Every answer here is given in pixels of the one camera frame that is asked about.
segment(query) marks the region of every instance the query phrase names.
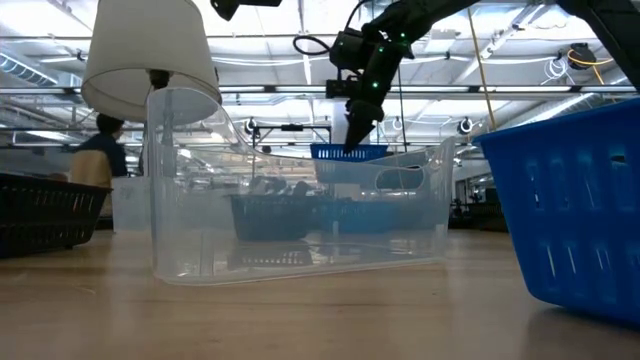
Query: black robotic arm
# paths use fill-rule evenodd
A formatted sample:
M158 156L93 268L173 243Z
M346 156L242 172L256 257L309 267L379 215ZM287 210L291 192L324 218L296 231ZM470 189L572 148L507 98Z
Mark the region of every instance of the black robotic arm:
M357 6L368 1L360 1ZM281 2L211 0L226 20L231 19L239 5L279 6ZM399 0L364 24L361 30L347 27L338 34L328 49L329 59L339 70L351 70L355 75L351 80L343 81L340 76L338 80L328 80L327 96L349 98L346 152L371 132L373 121L384 119L382 103L402 58L413 58L411 44L426 35L435 22L477 2L479 0ZM556 3L591 26L629 81L640 90L640 37L637 36L640 13L631 0L557 0Z

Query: blue basket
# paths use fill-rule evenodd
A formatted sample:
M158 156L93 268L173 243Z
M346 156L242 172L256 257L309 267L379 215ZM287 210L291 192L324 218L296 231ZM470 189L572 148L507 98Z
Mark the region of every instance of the blue basket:
M640 99L481 136L536 298L640 324Z
M392 202L332 200L320 204L316 215L325 231L337 222L343 234L380 234L393 230L394 210Z
M346 162L365 162L380 159L387 153L387 145L358 145L345 154L341 144L311 144L311 158Z
M331 160L341 162L366 162L384 157L387 145L358 145L358 147L345 154L341 144L311 144L311 157L316 160ZM331 161L316 162L316 175L318 181L326 184L358 184L363 178L362 168L336 169Z

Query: table surface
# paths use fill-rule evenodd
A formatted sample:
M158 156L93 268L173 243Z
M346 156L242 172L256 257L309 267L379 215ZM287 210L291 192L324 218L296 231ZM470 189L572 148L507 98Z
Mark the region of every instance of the table surface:
M640 331L533 299L507 235L450 239L444 264L183 287L99 232L0 262L0 358L640 359Z

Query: black wire basket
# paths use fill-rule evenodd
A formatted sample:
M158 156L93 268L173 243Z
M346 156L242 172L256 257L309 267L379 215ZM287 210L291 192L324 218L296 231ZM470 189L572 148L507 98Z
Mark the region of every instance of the black wire basket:
M111 189L0 174L0 258L91 239Z
M232 195L236 234L240 241L297 241L309 232L311 197Z

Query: lamp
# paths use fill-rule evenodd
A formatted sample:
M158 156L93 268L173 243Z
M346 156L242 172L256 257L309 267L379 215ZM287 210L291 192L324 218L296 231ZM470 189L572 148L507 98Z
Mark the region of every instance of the lamp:
M191 0L100 1L89 54L82 97L95 111L145 122L147 96L163 87L222 100L202 16ZM217 110L194 101L199 99L176 102L190 106L173 125L206 119Z

